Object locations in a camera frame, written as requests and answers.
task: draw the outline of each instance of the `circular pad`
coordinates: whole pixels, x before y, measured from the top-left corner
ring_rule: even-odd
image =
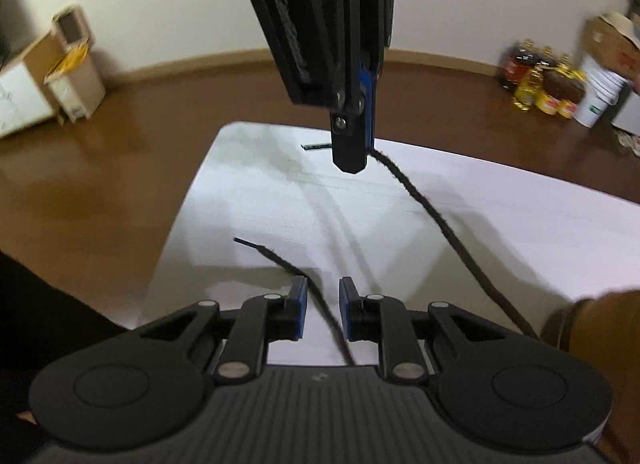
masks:
[[[30,389],[38,423],[85,450],[144,446],[175,433],[199,411],[201,373],[178,346],[124,337],[45,368]]]
[[[92,368],[76,381],[76,396],[98,408],[119,408],[141,399],[149,390],[149,376],[129,365]]]
[[[566,395],[566,383],[551,368],[521,365],[501,370],[494,376],[494,391],[507,402],[522,408],[548,408]]]
[[[441,375],[438,397],[471,436],[538,453],[571,448],[601,430],[612,392],[591,365],[514,336],[469,343]]]

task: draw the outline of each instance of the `white table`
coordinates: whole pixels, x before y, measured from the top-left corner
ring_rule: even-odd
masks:
[[[143,321],[203,298],[223,308],[286,294],[290,276],[233,237],[264,244],[310,272],[338,314],[338,280],[426,309],[446,300],[514,329],[434,222],[386,168],[341,173],[329,133],[254,123],[220,131],[175,220]],[[536,329],[568,301],[640,287],[640,206],[462,155],[377,141],[449,220],[478,263]],[[371,343],[353,344],[360,363]],[[342,364],[311,301],[305,335],[271,344],[270,361]]]

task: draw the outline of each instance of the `black cable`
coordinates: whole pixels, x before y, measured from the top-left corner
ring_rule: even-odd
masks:
[[[533,339],[538,339],[538,335],[536,331],[533,329],[531,324],[525,319],[525,317],[519,313],[519,311],[513,306],[505,295],[503,295],[498,289],[496,289],[495,285],[489,280],[489,277],[485,274],[485,272],[481,269],[481,267],[476,263],[474,258],[471,256],[471,253],[466,249],[465,245],[458,238],[456,233],[453,231],[451,226],[447,223],[442,215],[434,208],[434,206],[429,202],[429,200],[418,191],[418,189],[414,186],[409,178],[398,168],[391,159],[386,157],[380,151],[376,149],[368,149],[368,154],[373,157],[377,162],[384,165],[391,174],[404,186],[404,188],[409,192],[409,195],[413,197],[429,214],[429,216],[436,222],[440,231],[444,235],[444,238],[447,239],[449,245],[453,248],[453,250],[457,253],[462,260],[462,263],[465,264],[466,268],[471,272],[474,276],[482,290],[485,294],[498,306],[500,309],[509,317],[511,321],[522,331],[523,334],[532,337]]]
[[[318,307],[318,311],[320,312],[322,319],[324,319],[324,321],[329,326],[329,329],[331,330],[331,334],[334,337],[334,342],[337,345],[338,350],[340,351],[340,354],[342,355],[345,363],[347,363],[351,367],[355,366],[356,361],[353,358],[353,354],[351,354],[351,348],[349,347],[349,344],[347,343],[347,341],[344,339],[344,336],[342,335],[342,327],[340,327],[340,322],[338,322],[338,320],[335,319],[335,316],[332,314],[331,309],[329,309],[329,305],[326,303],[326,300],[322,295],[322,291],[316,285],[316,282],[314,282],[312,278],[308,274],[306,274],[302,269],[299,269],[293,264],[291,264],[290,262],[287,262],[285,259],[278,256],[276,253],[271,251],[266,246],[254,244],[253,242],[242,240],[237,237],[234,238],[234,242],[237,242],[239,244],[242,244],[243,246],[248,246],[250,248],[255,249],[256,251],[258,251],[258,253],[260,253],[266,259],[269,259],[274,264],[277,264],[280,267],[282,267],[282,269],[287,271],[290,275],[294,275],[295,277],[306,278],[306,285],[309,290],[309,293],[311,294],[311,297],[313,298],[313,300],[316,302],[316,307]]]

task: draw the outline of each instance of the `white bucket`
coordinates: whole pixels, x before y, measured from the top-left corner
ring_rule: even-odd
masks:
[[[586,94],[575,110],[574,118],[578,123],[591,128],[609,105],[616,104],[626,80],[599,66],[591,56],[585,57],[582,70],[587,76]]]
[[[601,95],[590,83],[586,83],[586,94],[574,112],[574,118],[578,123],[591,128],[609,106],[607,96]]]

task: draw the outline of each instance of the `baseboard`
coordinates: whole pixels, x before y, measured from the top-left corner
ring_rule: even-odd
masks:
[[[185,74],[199,70],[210,69],[212,67],[236,66],[239,64],[255,64],[260,62],[272,62],[273,56],[269,50],[244,50],[232,51],[230,53],[206,54],[194,58],[185,58],[156,66],[143,67],[143,69],[131,70],[121,74],[115,74],[105,78],[107,87],[113,88],[129,83],[144,82],[154,80],[163,76],[173,76]],[[491,64],[467,60],[466,58],[454,58],[441,54],[419,53],[417,51],[388,50],[385,54],[385,61],[395,64],[416,64],[419,66],[444,67],[445,69],[463,70],[494,76],[497,67]]]
[[[174,62],[157,64],[156,66],[143,67],[142,69],[106,76],[104,84],[109,88],[113,88],[129,85],[129,83],[154,80],[164,76],[197,72],[199,70],[211,69],[212,67],[227,67],[272,61],[273,56],[271,56],[270,50],[242,50],[232,51],[230,53],[205,54],[203,56],[175,60]]]
[[[487,76],[496,76],[498,74],[498,67],[492,66],[492,64],[476,62],[466,58],[444,56],[443,54],[419,53],[418,51],[388,50],[385,53],[385,62],[444,67],[445,69],[464,70]]]

